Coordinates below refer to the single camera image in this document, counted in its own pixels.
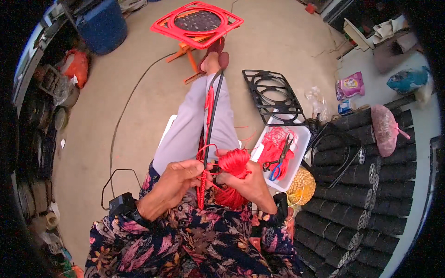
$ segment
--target wrist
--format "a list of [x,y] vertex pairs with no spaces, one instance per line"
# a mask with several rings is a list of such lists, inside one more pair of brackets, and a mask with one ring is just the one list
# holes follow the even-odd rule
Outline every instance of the wrist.
[[159,199],[155,198],[151,192],[141,200],[136,201],[136,208],[141,217],[149,221],[156,220],[167,210],[163,205],[163,202],[159,202]]
[[261,205],[257,205],[258,209],[267,213],[267,214],[276,214],[278,212],[278,207],[275,204],[274,200],[271,198],[270,201],[261,204]]

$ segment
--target pink package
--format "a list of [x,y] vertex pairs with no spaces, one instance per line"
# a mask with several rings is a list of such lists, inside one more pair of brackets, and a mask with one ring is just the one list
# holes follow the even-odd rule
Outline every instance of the pink package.
[[343,100],[356,94],[364,96],[364,83],[361,72],[356,72],[336,82],[337,100]]
[[399,129],[394,115],[383,105],[371,107],[372,128],[377,141],[377,148],[382,157],[390,156],[396,149],[399,132],[408,140],[409,135]]

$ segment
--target yellow mesh bag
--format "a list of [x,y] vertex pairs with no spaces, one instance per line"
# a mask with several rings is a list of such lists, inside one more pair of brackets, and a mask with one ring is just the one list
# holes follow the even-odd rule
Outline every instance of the yellow mesh bag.
[[300,166],[291,187],[286,191],[289,206],[306,204],[312,198],[314,192],[314,177],[303,166]]

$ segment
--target red woven frame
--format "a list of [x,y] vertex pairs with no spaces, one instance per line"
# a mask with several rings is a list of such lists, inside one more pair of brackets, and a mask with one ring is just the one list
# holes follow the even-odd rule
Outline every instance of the red woven frame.
[[[174,25],[174,19],[184,13],[184,12],[190,12],[190,11],[208,11],[216,14],[221,19],[221,25],[216,28],[215,30],[210,31],[204,31],[204,32],[191,32],[187,30],[183,30],[181,28],[178,28]],[[227,17],[233,18],[235,22],[233,24],[229,25],[229,20]],[[167,28],[162,24],[163,22],[167,21]],[[226,10],[223,10],[221,8],[218,8],[216,6],[203,3],[200,1],[194,1],[191,2],[185,6],[180,7],[179,9],[176,9],[172,11],[171,13],[163,16],[162,18],[158,19],[153,23],[153,25],[150,27],[150,30],[156,33],[160,33],[165,36],[169,36],[171,38],[177,39],[179,41],[182,41],[194,48],[198,49],[206,49],[208,48],[212,43],[214,43],[216,40],[218,40],[220,37],[227,34],[230,30],[238,27],[244,22],[244,20],[231,12],[228,12]],[[210,39],[204,41],[204,42],[198,42],[194,41],[193,37],[200,37],[200,36],[211,36]]]

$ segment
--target red thread bundle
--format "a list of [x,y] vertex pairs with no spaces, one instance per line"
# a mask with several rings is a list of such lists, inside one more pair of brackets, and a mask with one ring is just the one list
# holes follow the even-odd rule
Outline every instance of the red thread bundle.
[[[264,150],[258,158],[259,164],[264,164],[265,162],[277,161],[281,156],[281,152],[284,149],[284,144],[286,143],[287,136],[290,135],[290,139],[294,139],[294,144],[296,144],[298,137],[287,127],[272,127],[263,137],[261,142],[264,145]],[[278,181],[282,180],[287,172],[287,167],[289,166],[289,160],[293,159],[295,154],[288,150],[287,154],[280,166],[280,175],[276,178]],[[269,169],[272,171],[278,163],[271,164]]]
[[[233,176],[244,179],[251,171],[246,169],[246,164],[250,160],[250,154],[246,149],[234,149],[221,156],[218,161],[219,167]],[[220,190],[215,195],[215,201],[222,206],[227,206],[232,210],[239,209],[249,201],[244,198],[235,188],[228,186],[227,189]]]

